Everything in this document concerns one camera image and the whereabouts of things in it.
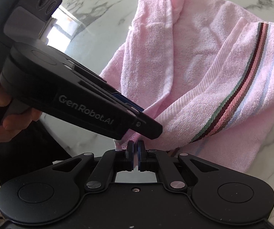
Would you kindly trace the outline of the person's left hand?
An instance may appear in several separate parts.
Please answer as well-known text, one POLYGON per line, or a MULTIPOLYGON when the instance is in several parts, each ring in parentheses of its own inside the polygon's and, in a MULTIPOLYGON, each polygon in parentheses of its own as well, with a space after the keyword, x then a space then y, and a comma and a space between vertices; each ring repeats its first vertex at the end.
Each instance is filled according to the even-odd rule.
MULTIPOLYGON (((0 84, 0 106, 7 106, 11 97, 5 92, 0 84)), ((26 129, 33 121, 38 121, 42 112, 31 108, 22 114, 11 114, 7 116, 0 126, 0 143, 11 141, 22 130, 26 129)))

